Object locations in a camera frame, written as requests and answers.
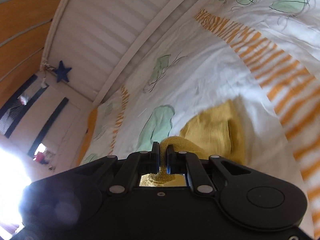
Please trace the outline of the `orange wooden wall panel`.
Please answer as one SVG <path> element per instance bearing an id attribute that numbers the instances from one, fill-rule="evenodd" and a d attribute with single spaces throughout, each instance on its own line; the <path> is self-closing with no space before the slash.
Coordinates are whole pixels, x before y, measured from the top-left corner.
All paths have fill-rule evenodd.
<path id="1" fill-rule="evenodd" d="M 1 105 L 40 68 L 61 0 L 1 0 Z"/>

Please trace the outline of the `blue star decoration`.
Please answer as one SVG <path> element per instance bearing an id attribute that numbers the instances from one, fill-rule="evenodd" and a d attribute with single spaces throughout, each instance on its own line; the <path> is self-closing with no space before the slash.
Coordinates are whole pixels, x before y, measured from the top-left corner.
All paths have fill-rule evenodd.
<path id="1" fill-rule="evenodd" d="M 56 74 L 56 82 L 65 81 L 69 83 L 68 73 L 72 70 L 71 67 L 65 67 L 63 61 L 59 62 L 58 68 L 55 68 L 53 72 Z"/>

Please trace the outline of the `white patterned duvet cover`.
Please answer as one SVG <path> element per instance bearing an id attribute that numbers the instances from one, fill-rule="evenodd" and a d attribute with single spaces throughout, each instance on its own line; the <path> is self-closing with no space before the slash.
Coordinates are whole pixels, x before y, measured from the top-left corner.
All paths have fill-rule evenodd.
<path id="1" fill-rule="evenodd" d="M 319 237 L 319 0 L 210 0 L 91 115 L 82 164 L 125 159 L 232 100 L 245 164 L 308 196 Z"/>

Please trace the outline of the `white wooden bed frame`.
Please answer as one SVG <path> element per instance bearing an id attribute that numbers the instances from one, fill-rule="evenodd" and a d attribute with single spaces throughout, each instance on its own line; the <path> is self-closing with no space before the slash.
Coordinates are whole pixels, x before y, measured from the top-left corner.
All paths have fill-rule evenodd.
<path id="1" fill-rule="evenodd" d="M 91 109 L 204 0 L 61 0 L 40 68 L 1 105 L 1 148 L 29 172 L 75 161 Z M 59 62 L 69 83 L 56 82 Z"/>

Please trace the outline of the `mustard yellow knit sweater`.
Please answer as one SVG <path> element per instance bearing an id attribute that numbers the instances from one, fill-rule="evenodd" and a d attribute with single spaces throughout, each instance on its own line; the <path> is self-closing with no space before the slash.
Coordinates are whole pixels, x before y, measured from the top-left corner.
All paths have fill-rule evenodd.
<path id="1" fill-rule="evenodd" d="M 220 155 L 240 165 L 245 164 L 245 137 L 232 100 L 200 112 L 180 130 L 178 136 L 160 142 L 160 169 L 157 174 L 141 177 L 140 186 L 185 186 L 185 176 L 167 174 L 165 155 L 172 145 L 176 152 L 195 153 L 200 159 Z"/>

